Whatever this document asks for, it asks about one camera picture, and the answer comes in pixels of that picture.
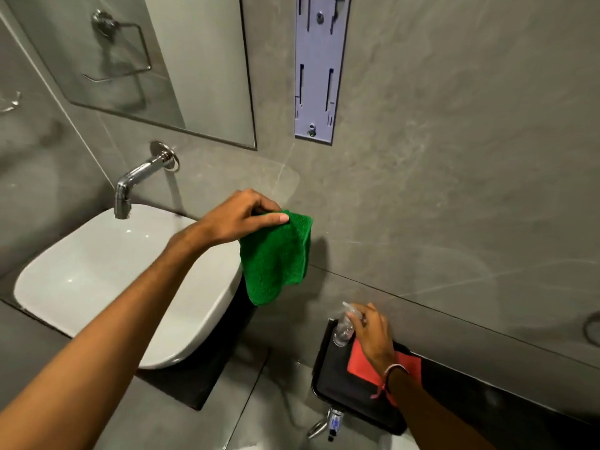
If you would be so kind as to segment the wall mirror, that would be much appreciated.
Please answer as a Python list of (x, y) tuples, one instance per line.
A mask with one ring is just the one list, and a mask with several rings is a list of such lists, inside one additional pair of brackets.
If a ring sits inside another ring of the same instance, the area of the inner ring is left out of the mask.
[(3, 0), (73, 105), (255, 149), (242, 0)]

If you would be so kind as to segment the person's right forearm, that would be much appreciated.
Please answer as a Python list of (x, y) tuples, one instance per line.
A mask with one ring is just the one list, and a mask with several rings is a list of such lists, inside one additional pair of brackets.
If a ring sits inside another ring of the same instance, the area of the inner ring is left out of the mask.
[(472, 426), (442, 406), (399, 365), (386, 371), (387, 390), (419, 450), (496, 450)]

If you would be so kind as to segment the clear spray bottle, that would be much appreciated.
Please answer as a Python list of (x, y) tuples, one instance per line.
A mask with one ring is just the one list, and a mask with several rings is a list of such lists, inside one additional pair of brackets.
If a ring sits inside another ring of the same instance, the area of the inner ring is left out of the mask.
[(332, 340), (339, 348), (346, 347), (355, 333), (355, 326), (349, 316), (354, 316), (360, 323), (364, 323), (364, 314), (351, 303), (343, 302), (342, 314), (332, 333)]

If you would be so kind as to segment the red and white wrist thread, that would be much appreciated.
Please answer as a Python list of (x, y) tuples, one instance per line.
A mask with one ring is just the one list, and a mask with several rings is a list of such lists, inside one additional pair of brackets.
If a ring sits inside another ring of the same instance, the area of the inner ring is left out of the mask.
[(375, 399), (379, 398), (383, 393), (385, 393), (386, 395), (391, 394), (391, 390), (389, 389), (389, 386), (388, 386), (388, 383), (389, 383), (388, 380), (389, 380), (389, 376), (391, 375), (391, 373), (394, 370), (401, 370), (402, 372), (406, 373), (407, 375), (410, 375), (410, 372), (401, 363), (391, 364), (384, 371), (381, 381), (380, 381), (379, 385), (377, 386), (376, 393), (370, 396), (371, 400), (375, 400)]

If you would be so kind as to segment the person's right hand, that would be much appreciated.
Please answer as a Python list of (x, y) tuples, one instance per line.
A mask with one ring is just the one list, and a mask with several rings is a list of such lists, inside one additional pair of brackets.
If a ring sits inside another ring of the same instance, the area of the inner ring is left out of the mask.
[(382, 378), (384, 371), (396, 363), (392, 334), (387, 318), (369, 303), (352, 303), (364, 314), (364, 328), (356, 331), (356, 336), (365, 357)]

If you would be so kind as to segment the green microfibre cloth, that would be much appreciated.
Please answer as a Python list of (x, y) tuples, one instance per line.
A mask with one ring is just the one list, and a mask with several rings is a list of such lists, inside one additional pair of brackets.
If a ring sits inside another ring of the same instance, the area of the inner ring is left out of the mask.
[(284, 210), (289, 221), (240, 239), (241, 265), (250, 302), (262, 307), (307, 274), (313, 219)]

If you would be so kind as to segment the purple wall mounting plate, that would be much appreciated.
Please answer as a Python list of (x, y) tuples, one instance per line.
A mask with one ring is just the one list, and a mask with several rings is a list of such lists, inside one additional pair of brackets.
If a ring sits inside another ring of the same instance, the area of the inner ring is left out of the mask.
[(333, 143), (351, 0), (296, 0), (294, 135)]

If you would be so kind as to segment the person's left forearm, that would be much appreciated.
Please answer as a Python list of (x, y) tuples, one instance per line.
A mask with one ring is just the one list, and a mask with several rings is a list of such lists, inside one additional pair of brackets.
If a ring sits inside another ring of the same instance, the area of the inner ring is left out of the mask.
[(202, 223), (161, 255), (0, 412), (0, 450), (92, 450), (193, 263)]

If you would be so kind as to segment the white ceramic wash basin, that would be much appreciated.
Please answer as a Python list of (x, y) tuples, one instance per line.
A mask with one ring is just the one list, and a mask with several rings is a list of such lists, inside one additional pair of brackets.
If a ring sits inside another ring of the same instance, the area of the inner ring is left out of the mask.
[[(16, 302), (75, 337), (194, 223), (163, 209), (133, 204), (128, 219), (100, 213), (34, 258), (14, 286)], [(144, 370), (182, 362), (208, 338), (239, 287), (239, 242), (210, 248), (193, 265), (140, 361)]]

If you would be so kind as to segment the black plastic tray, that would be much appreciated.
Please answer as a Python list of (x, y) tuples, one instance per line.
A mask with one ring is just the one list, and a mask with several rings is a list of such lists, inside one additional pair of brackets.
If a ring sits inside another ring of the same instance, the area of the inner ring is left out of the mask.
[(333, 408), (348, 413), (387, 433), (400, 436), (408, 430), (400, 411), (378, 387), (348, 372), (353, 346), (338, 347), (333, 341), (337, 319), (327, 321), (319, 352), (312, 370), (311, 388), (315, 396)]

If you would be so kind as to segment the person's left hand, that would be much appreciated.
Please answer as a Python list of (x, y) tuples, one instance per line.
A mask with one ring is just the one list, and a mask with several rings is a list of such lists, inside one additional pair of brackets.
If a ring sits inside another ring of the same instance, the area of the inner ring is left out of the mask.
[(213, 247), (239, 240), (252, 233), (242, 232), (242, 220), (251, 214), (283, 212), (278, 204), (254, 189), (235, 191), (225, 201), (188, 226), (185, 239), (197, 248)]

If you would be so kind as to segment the red cloth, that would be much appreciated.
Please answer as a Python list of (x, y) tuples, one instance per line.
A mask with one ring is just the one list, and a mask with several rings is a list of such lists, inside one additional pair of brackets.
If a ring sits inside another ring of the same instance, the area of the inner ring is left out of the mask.
[[(395, 358), (396, 363), (401, 363), (402, 365), (404, 365), (410, 372), (409, 376), (413, 378), (419, 386), (422, 386), (421, 358), (414, 356), (410, 353), (406, 354), (404, 352), (400, 352), (398, 350), (395, 351)], [(363, 353), (361, 343), (357, 339), (355, 339), (352, 344), (350, 358), (347, 365), (347, 371), (348, 373), (356, 376), (357, 378), (371, 383), (378, 389), (381, 377), (378, 375), (377, 371), (373, 368), (371, 363), (368, 362), (367, 358)], [(391, 394), (386, 395), (386, 398), (393, 406), (396, 406), (396, 402), (394, 401)]]

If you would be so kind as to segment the chrome wall faucet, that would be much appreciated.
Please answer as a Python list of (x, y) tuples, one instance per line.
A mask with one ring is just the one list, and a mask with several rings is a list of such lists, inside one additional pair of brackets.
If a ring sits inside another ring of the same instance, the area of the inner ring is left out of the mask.
[(180, 168), (179, 158), (168, 145), (153, 140), (149, 143), (151, 156), (139, 166), (125, 173), (118, 179), (115, 186), (115, 198), (113, 212), (116, 219), (124, 220), (131, 212), (131, 193), (139, 183), (152, 176), (160, 170), (167, 172), (178, 172)]

